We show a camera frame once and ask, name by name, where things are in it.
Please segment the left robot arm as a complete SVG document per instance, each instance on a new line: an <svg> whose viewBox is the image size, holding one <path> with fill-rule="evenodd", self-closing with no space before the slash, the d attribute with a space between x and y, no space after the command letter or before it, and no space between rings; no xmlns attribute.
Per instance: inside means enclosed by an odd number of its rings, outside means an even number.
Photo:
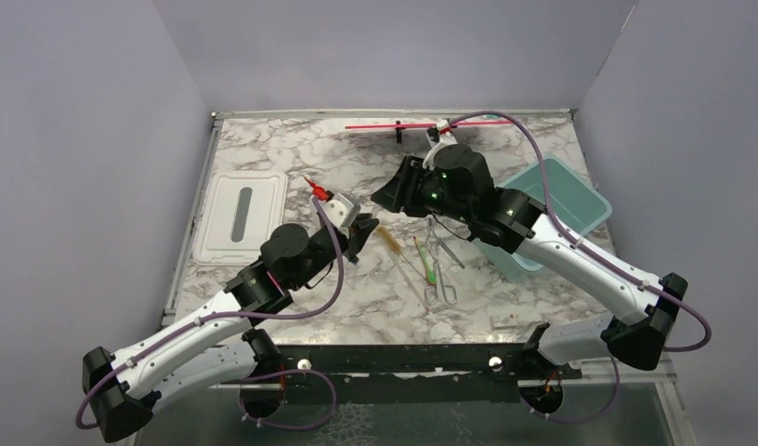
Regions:
<svg viewBox="0 0 758 446"><path fill-rule="evenodd" d="M318 216L321 227L314 234L296 223L278 226L256 261L182 320L132 346L87 352L77 427L98 429L114 443L186 393L247 375L258 382L280 375L280 353L258 324L304 320L331 308L342 293L345 264L356 261L380 224L368 213L331 220L321 209ZM332 296L318 308L285 313L293 293L330 266L338 268Z"/></svg>

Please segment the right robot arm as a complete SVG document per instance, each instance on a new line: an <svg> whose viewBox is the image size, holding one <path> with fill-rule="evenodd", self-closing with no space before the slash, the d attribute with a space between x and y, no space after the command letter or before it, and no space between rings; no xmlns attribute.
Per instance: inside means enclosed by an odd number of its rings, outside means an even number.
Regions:
<svg viewBox="0 0 758 446"><path fill-rule="evenodd" d="M450 145L430 167L408 155L371 199L391 213L458 220L471 238L545 266L606 308L591 319L537 328L520 356L528 375L543 378L568 362L603 357L642 371L657 368L686 280L636 269L553 224L543 203L496 186L482 154Z"/></svg>

